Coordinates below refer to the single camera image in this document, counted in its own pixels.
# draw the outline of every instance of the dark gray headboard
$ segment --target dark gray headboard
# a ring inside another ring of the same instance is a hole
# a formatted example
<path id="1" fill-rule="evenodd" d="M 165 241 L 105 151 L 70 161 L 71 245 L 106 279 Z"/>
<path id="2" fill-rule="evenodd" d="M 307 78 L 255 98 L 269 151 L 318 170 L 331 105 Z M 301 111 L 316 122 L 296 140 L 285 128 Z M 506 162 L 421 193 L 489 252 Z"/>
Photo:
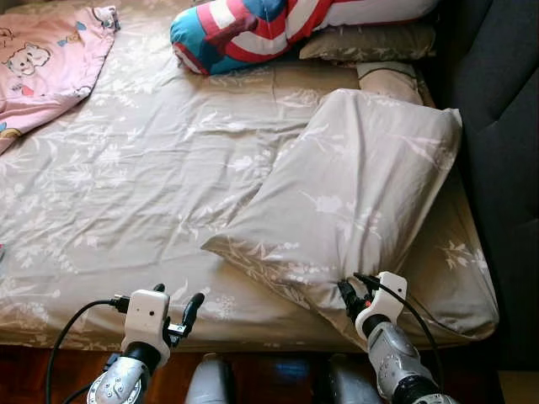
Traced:
<path id="1" fill-rule="evenodd" d="M 438 56 L 424 66 L 436 103 L 461 110 L 459 164 L 497 292 L 500 368 L 539 366 L 537 3 L 444 0 Z"/>

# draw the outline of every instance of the pink blanket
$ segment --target pink blanket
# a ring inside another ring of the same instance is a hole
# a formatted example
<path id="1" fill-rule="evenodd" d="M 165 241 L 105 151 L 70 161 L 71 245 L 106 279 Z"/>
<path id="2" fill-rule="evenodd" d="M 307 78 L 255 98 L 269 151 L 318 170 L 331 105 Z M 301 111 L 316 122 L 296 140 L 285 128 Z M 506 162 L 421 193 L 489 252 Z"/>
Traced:
<path id="1" fill-rule="evenodd" d="M 0 154 L 90 94 L 117 29 L 115 7 L 0 15 Z"/>

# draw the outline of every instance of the pillowcase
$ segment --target pillowcase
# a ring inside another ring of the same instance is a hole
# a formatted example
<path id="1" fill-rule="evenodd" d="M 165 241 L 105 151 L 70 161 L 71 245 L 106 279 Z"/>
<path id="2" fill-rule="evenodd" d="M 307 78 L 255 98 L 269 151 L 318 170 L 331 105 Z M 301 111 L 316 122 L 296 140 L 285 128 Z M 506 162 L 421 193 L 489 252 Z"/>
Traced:
<path id="1" fill-rule="evenodd" d="M 435 30 L 422 23 L 342 26 L 314 34 L 300 59 L 326 61 L 414 61 L 434 56 Z"/>
<path id="2" fill-rule="evenodd" d="M 415 69 L 399 61 L 358 63 L 360 89 L 407 103 L 424 105 Z"/>
<path id="3" fill-rule="evenodd" d="M 336 90 L 251 202 L 202 248 L 360 344 L 337 282 L 358 270 L 399 270 L 460 134 L 454 109 Z"/>

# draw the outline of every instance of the beige bed sheet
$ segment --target beige bed sheet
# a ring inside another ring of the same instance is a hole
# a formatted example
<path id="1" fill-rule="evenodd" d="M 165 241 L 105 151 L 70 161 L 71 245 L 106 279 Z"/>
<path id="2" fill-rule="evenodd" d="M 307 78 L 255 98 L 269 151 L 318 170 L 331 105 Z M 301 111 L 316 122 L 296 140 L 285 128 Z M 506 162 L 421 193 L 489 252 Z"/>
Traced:
<path id="1" fill-rule="evenodd" d="M 108 3 L 30 4 L 18 11 Z M 6 245 L 0 343 L 51 346 L 89 301 L 162 282 L 172 296 L 173 320 L 195 292 L 207 296 L 182 349 L 354 349 L 319 315 L 200 245 L 256 194 L 320 98 L 357 88 L 355 70 L 276 61 L 222 76 L 194 75 L 178 68 L 168 40 L 170 21 L 188 0 L 115 5 L 122 30 L 89 100 L 0 158 L 0 242 Z M 471 243 L 470 251 L 480 250 L 477 240 Z M 464 270 L 477 267 L 455 268 Z M 455 277 L 452 287 L 463 279 L 469 276 Z M 491 287 L 489 279 L 484 283 Z M 422 284 L 415 279 L 410 289 Z M 431 297 L 421 304 L 435 305 Z M 467 330 L 474 329 L 470 321 Z M 442 343 L 482 338 L 494 327 L 461 336 L 430 323 Z M 406 326 L 421 339 L 417 325 Z M 117 349 L 122 327 L 121 314 L 92 309 L 67 346 Z"/>

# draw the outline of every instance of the wooden floor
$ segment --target wooden floor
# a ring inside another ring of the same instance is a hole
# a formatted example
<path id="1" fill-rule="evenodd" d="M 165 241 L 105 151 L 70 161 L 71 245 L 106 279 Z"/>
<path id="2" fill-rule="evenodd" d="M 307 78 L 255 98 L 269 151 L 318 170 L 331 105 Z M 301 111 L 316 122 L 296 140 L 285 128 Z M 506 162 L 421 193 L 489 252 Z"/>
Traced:
<path id="1" fill-rule="evenodd" d="M 0 346 L 0 403 L 44 402 L 49 350 Z M 312 388 L 329 357 L 325 353 L 225 353 L 232 366 L 237 403 L 313 403 Z M 432 358 L 422 355 L 432 369 Z M 108 353 L 61 350 L 53 372 L 53 404 L 100 374 Z M 175 353 L 152 379 L 146 404 L 183 403 L 189 381 L 202 353 Z M 461 350 L 442 351 L 446 391 L 461 404 L 501 404 L 497 374 Z M 365 375 L 372 369 L 365 355 L 355 355 Z M 81 399 L 75 402 L 86 402 Z"/>

